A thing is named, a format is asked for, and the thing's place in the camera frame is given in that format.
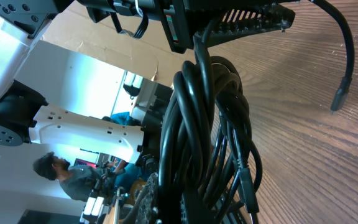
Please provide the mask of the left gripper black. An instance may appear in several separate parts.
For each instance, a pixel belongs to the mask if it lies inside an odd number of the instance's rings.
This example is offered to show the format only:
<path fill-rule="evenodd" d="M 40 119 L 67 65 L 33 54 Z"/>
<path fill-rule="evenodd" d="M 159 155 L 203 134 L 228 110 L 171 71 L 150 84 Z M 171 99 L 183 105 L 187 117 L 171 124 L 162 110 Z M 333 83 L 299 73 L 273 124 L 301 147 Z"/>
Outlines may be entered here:
<path fill-rule="evenodd" d="M 169 46 L 179 54 L 194 49 L 196 32 L 197 38 L 212 47 L 250 35 L 283 31 L 295 20 L 295 12 L 278 3 L 227 10 L 213 20 L 216 9 L 209 1 L 154 0 L 154 4 Z"/>

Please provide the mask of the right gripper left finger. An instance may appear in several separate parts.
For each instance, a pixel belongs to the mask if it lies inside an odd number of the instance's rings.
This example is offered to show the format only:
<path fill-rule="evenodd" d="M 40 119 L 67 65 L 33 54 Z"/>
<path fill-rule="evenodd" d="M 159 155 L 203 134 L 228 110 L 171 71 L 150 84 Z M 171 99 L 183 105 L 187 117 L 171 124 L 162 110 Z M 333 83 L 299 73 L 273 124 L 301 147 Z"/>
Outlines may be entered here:
<path fill-rule="evenodd" d="M 150 175 L 142 192 L 145 195 L 140 200 L 135 223 L 155 224 L 158 215 L 158 174 L 156 172 Z"/>

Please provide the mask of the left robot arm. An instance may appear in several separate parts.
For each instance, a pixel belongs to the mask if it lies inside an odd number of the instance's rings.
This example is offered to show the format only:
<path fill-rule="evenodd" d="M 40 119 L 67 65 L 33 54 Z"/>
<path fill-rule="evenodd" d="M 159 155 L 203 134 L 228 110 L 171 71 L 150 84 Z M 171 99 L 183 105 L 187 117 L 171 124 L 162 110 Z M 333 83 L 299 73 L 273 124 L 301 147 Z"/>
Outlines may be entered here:
<path fill-rule="evenodd" d="M 69 1 L 0 1 L 0 145 L 90 147 L 133 162 L 147 147 L 147 133 L 140 127 L 119 126 L 63 110 L 16 80 L 41 35 L 69 5 Z M 119 16 L 139 17 L 141 22 L 131 34 L 135 39 L 144 35 L 149 21 L 159 21 L 172 51 L 195 51 L 202 79 L 197 89 L 202 96 L 186 103 L 184 91 L 175 91 L 192 140 L 207 135 L 214 107 L 208 48 L 286 29 L 295 20 L 295 12 L 286 8 L 284 1 L 83 1 L 83 5 L 93 22 L 110 17 L 118 33 L 123 33 Z"/>

